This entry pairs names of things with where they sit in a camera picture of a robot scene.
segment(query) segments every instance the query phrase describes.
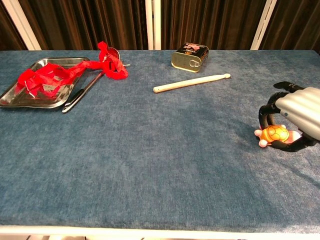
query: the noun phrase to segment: orange turtle shell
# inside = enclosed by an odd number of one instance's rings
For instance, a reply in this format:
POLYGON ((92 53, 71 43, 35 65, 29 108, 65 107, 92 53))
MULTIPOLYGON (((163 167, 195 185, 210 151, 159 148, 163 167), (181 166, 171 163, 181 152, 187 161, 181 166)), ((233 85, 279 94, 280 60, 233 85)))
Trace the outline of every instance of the orange turtle shell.
POLYGON ((260 139, 266 140, 268 143, 273 141, 285 142, 289 138, 289 132, 281 125, 269 125, 262 130, 260 139))

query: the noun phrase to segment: table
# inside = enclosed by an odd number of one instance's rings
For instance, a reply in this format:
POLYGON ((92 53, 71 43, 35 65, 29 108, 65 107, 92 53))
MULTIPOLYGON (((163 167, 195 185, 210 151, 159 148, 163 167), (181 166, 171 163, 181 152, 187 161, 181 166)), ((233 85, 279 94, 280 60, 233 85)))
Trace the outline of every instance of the table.
MULTIPOLYGON (((262 149, 254 136, 273 84, 320 88, 320 56, 211 50, 192 73, 171 66, 173 52, 120 51, 129 77, 103 76, 66 114, 0 109, 2 228, 320 233, 319 144, 288 153, 262 149), (153 93, 225 73, 231 78, 153 93)), ((0 92, 39 59, 98 54, 2 51, 0 92)))

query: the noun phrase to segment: red cloth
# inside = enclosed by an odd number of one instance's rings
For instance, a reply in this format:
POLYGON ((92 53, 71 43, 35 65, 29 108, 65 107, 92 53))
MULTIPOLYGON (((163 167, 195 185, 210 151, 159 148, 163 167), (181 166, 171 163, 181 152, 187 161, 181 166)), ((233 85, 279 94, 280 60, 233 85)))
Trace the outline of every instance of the red cloth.
POLYGON ((53 97, 61 86, 72 84, 75 78, 80 77, 86 69, 101 69, 107 77, 115 80, 127 78, 128 72, 119 60, 118 53, 112 48, 108 49, 108 45, 103 41, 98 44, 98 47, 100 49, 99 61, 83 61, 69 69, 52 63, 36 71, 27 69, 17 80, 16 92, 26 87, 26 91, 33 97, 37 96, 38 91, 48 97, 53 97), (54 89, 45 90, 44 85, 53 86, 54 89))

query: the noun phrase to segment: wooden stick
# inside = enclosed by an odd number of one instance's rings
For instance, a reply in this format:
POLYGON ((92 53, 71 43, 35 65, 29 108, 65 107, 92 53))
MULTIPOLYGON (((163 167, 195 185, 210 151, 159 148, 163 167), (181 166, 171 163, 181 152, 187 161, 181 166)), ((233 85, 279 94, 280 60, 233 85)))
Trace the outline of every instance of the wooden stick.
POLYGON ((183 88, 191 85, 196 85, 196 84, 203 84, 203 83, 208 83, 208 82, 213 82, 217 81, 220 79, 228 79, 230 78, 231 75, 229 73, 223 74, 223 75, 212 75, 212 76, 205 76, 205 77, 200 77, 200 78, 195 78, 191 80, 185 80, 185 81, 178 81, 162 86, 155 86, 153 88, 153 91, 155 93, 160 93, 172 89, 178 89, 178 88, 183 88))

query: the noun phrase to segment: robotic arm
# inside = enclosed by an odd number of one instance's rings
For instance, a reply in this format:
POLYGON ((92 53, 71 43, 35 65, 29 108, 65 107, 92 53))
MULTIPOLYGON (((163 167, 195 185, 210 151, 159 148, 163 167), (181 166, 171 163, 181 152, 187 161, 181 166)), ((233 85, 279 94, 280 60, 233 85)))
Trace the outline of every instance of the robotic arm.
POLYGON ((292 143, 273 141, 271 147, 286 152, 297 152, 320 142, 320 89, 303 88, 283 81, 273 85, 288 92, 272 95, 267 105, 259 109, 259 123, 263 129, 275 125, 273 114, 281 114, 302 132, 299 139, 292 143))

